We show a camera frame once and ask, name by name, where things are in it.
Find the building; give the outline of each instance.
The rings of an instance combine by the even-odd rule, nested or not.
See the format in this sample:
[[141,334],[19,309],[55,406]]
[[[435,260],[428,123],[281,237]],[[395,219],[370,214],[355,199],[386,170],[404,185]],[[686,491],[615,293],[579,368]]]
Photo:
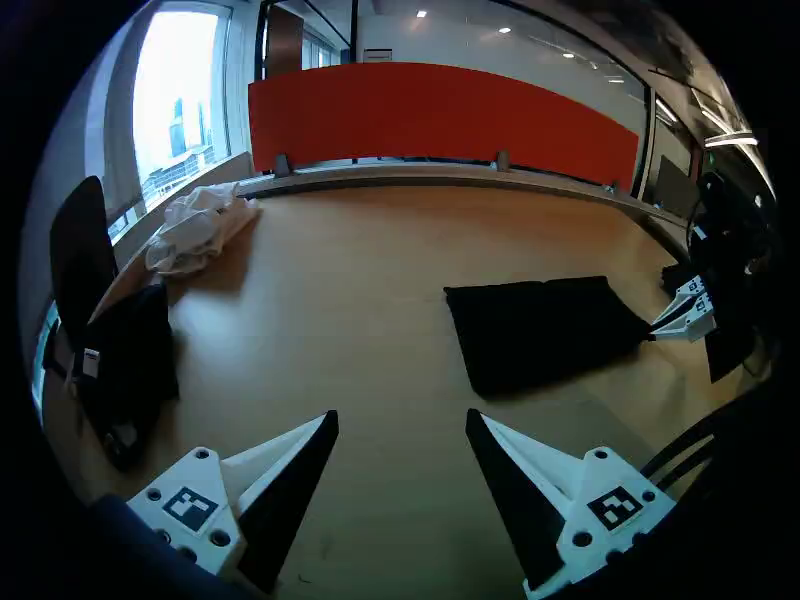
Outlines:
[[142,183],[145,203],[160,198],[213,163],[214,147],[211,144],[195,146],[173,157],[166,166],[150,173]]
[[175,101],[175,114],[169,126],[169,143],[172,156],[179,156],[186,152],[186,136],[183,131],[183,99]]
[[175,102],[174,117],[169,126],[172,157],[167,164],[150,173],[142,182],[142,196],[145,203],[160,198],[173,188],[181,185],[208,165],[214,164],[214,146],[211,129],[206,129],[203,104],[197,104],[197,120],[200,144],[186,147],[186,130],[183,120],[183,99]]

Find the black bag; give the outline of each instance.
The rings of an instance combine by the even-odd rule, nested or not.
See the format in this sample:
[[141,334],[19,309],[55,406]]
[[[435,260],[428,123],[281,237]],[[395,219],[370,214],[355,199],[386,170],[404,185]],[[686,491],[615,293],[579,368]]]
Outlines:
[[510,394],[633,352],[650,324],[605,277],[444,288],[472,389]]
[[168,312],[165,285],[146,287],[89,323],[75,356],[78,399],[121,471],[142,454],[161,403],[178,395]]

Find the office chair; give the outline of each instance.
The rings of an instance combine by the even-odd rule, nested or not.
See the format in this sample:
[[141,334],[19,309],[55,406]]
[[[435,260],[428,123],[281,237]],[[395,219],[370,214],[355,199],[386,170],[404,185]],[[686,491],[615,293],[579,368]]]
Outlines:
[[86,324],[117,276],[100,180],[87,177],[50,227],[50,270],[61,324],[73,352],[83,350]]

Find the skyscraper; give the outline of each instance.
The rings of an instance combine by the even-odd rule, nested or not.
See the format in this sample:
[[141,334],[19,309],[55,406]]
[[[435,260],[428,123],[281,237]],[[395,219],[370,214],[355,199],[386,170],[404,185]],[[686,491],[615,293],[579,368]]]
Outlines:
[[198,120],[200,121],[200,145],[205,146],[208,142],[206,141],[206,124],[205,124],[205,117],[203,116],[203,103],[197,103],[197,113],[198,113]]
[[169,126],[169,143],[172,148],[172,156],[178,156],[186,152],[186,137],[183,133],[183,99],[175,101],[175,112],[172,123]]

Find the white label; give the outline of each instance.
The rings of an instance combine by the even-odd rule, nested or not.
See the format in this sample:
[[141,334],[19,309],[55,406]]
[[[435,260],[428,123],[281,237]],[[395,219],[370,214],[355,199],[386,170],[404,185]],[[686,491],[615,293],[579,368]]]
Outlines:
[[97,368],[100,365],[100,353],[86,348],[83,351],[83,374],[97,379]]

